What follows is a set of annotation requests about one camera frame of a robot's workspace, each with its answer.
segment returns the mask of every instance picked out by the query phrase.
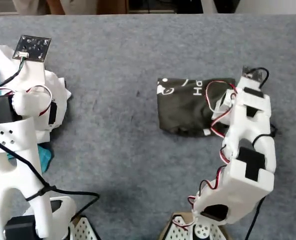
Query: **perforated plate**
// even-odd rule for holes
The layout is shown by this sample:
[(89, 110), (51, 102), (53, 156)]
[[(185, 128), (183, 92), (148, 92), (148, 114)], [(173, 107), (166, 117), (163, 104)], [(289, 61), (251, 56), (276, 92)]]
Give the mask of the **perforated plate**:
[(97, 238), (88, 219), (86, 217), (82, 217), (74, 229), (73, 240), (100, 240), (100, 239)]
[[(180, 215), (175, 215), (173, 219), (181, 225), (186, 224)], [(226, 240), (224, 234), (217, 225), (206, 222), (195, 224), (189, 227), (188, 231), (183, 230), (171, 222), (163, 240), (192, 240), (193, 230), (197, 239)]]
[[(181, 216), (174, 217), (174, 220), (179, 224), (185, 224)], [(188, 240), (188, 231), (183, 230), (182, 228), (174, 225), (172, 222), (169, 226), (168, 232), (163, 238), (164, 240)]]

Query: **black cloth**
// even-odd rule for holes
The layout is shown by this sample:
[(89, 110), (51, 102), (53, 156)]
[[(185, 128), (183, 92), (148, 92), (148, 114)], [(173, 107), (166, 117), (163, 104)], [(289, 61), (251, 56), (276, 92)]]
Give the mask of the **black cloth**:
[[(162, 130), (185, 137), (209, 136), (212, 112), (205, 99), (207, 85), (213, 80), (223, 80), (235, 85), (233, 78), (192, 80), (159, 78), (157, 101), (159, 124)], [(223, 96), (228, 84), (214, 82), (208, 89), (211, 107)], [(216, 129), (222, 131), (222, 124)]]

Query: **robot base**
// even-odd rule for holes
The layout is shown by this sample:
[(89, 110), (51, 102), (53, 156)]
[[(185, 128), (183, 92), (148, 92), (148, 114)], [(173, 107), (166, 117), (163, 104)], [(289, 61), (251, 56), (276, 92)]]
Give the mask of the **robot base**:
[(69, 240), (100, 240), (99, 235), (92, 228), (86, 217), (81, 217), (73, 231), (70, 232)]
[[(180, 225), (186, 225), (181, 214), (175, 214), (171, 220), (174, 220)], [(159, 240), (230, 240), (231, 238), (224, 233), (218, 226), (214, 224), (206, 225), (193, 224), (186, 228), (176, 226), (172, 221), (168, 225), (163, 236)]]

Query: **black cable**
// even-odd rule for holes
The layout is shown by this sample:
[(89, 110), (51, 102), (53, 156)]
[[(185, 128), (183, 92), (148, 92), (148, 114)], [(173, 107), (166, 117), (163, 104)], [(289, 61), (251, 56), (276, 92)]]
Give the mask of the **black cable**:
[(23, 67), (23, 62), (24, 62), (25, 59), (26, 59), (25, 57), (22, 57), (22, 58), (21, 58), (21, 61), (20, 61), (20, 64), (19, 64), (19, 69), (18, 69), (18, 71), (17, 71), (14, 75), (12, 75), (12, 76), (10, 76), (9, 78), (7, 78), (7, 79), (6, 79), (5, 81), (3, 81), (2, 83), (0, 83), (0, 87), (2, 87), (2, 86), (4, 86), (4, 85), (6, 85), (7, 83), (11, 82), (16, 76), (19, 75), (19, 73), (20, 73), (20, 71), (21, 71), (21, 69), (22, 69), (22, 67)]
[[(272, 138), (274, 138), (274, 137), (276, 136), (277, 131), (278, 131), (278, 128), (277, 128), (276, 126), (274, 126), (272, 123), (270, 124), (270, 126), (273, 128), (273, 130), (271, 131), (271, 133), (270, 133), (270, 134), (264, 133), (264, 134), (260, 134), (260, 135), (258, 135), (258, 136), (253, 140), (253, 142), (252, 142), (252, 146), (253, 146), (253, 147), (254, 147), (254, 144), (256, 143), (256, 141), (257, 141), (260, 137), (272, 137)], [(251, 223), (251, 225), (250, 225), (250, 228), (249, 228), (249, 230), (248, 230), (248, 233), (247, 233), (247, 236), (246, 236), (245, 240), (248, 240), (249, 237), (250, 237), (250, 234), (251, 234), (251, 232), (252, 232), (252, 229), (253, 229), (253, 227), (254, 227), (254, 224), (255, 224), (256, 221), (257, 221), (257, 218), (258, 218), (258, 215), (259, 215), (259, 212), (260, 212), (260, 207), (261, 207), (261, 205), (262, 205), (262, 203), (263, 203), (263, 201), (264, 201), (265, 198), (266, 198), (266, 197), (262, 198), (262, 199), (259, 201), (259, 204), (258, 204), (258, 206), (257, 206), (256, 214), (254, 215), (254, 218), (253, 218), (253, 220), (252, 220), (252, 223)]]
[(257, 206), (256, 214), (254, 215), (254, 218), (253, 218), (252, 223), (251, 223), (251, 225), (250, 225), (250, 228), (249, 228), (249, 230), (248, 230), (247, 236), (246, 236), (246, 238), (245, 238), (244, 240), (248, 240), (248, 239), (249, 239), (250, 234), (251, 234), (251, 232), (252, 232), (252, 229), (253, 229), (253, 227), (254, 227), (254, 224), (256, 224), (256, 221), (257, 221), (258, 215), (259, 215), (259, 213), (260, 213), (261, 205), (262, 205), (262, 203), (263, 203), (263, 201), (264, 201), (265, 198), (266, 198), (266, 197), (262, 198), (262, 199), (259, 201), (259, 204), (258, 204), (258, 206)]
[(30, 201), (38, 196), (44, 195), (46, 192), (53, 191), (59, 194), (67, 194), (67, 195), (86, 195), (86, 196), (94, 196), (95, 198), (91, 200), (89, 203), (87, 203), (84, 207), (82, 207), (72, 218), (71, 221), (74, 220), (77, 216), (79, 216), (84, 210), (86, 210), (88, 207), (93, 205), (96, 201), (99, 200), (100, 195), (95, 192), (90, 191), (67, 191), (58, 189), (56, 186), (50, 186), (50, 184), (41, 176), (41, 174), (34, 168), (34, 166), (26, 159), (21, 157), (20, 155), (16, 154), (9, 148), (5, 147), (3, 144), (0, 143), (0, 149), (5, 151), (6, 153), (10, 154), (20, 162), (26, 164), (30, 170), (34, 173), (34, 175), (39, 179), (39, 181), (43, 184), (44, 188), (39, 190), (36, 194), (26, 198), (26, 201)]
[(256, 68), (253, 68), (253, 69), (249, 70), (246, 74), (252, 74), (252, 73), (254, 73), (254, 72), (258, 71), (258, 70), (263, 70), (263, 71), (265, 71), (267, 73), (266, 78), (260, 83), (259, 88), (262, 88), (263, 85), (266, 83), (266, 81), (268, 80), (268, 78), (270, 76), (269, 70), (267, 70), (265, 67), (256, 67)]
[(95, 193), (95, 192), (91, 192), (91, 191), (66, 191), (66, 190), (61, 190), (61, 189), (54, 189), (53, 190), (56, 193), (59, 194), (67, 194), (67, 195), (82, 195), (82, 196), (94, 196), (95, 198), (93, 200), (91, 200), (90, 202), (88, 202), (85, 206), (83, 206), (72, 218), (71, 221), (73, 221), (76, 217), (78, 217), (84, 210), (86, 210), (88, 207), (90, 207), (91, 205), (93, 205), (96, 201), (99, 200), (100, 195)]
[(270, 124), (270, 126), (273, 128), (273, 130), (271, 131), (271, 133), (263, 133), (263, 134), (260, 134), (258, 135), (252, 142), (252, 146), (254, 147), (254, 144), (257, 142), (257, 140), (260, 138), (260, 137), (272, 137), (274, 138), (277, 134), (277, 127), (274, 126), (272, 123)]

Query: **gray felt surface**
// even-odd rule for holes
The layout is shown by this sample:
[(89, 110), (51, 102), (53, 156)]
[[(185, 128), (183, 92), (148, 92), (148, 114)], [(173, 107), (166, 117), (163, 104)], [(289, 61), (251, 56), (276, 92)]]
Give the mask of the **gray felt surface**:
[[(157, 239), (221, 165), (221, 139), (159, 130), (156, 79), (239, 78), (243, 64), (267, 67), (278, 167), (251, 239), (296, 239), (296, 15), (0, 17), (0, 44), (15, 47), (21, 34), (52, 37), (46, 67), (73, 94), (45, 177), (102, 194), (86, 214), (103, 240)], [(74, 198), (79, 207), (89, 200)], [(252, 218), (228, 226), (234, 239)]]

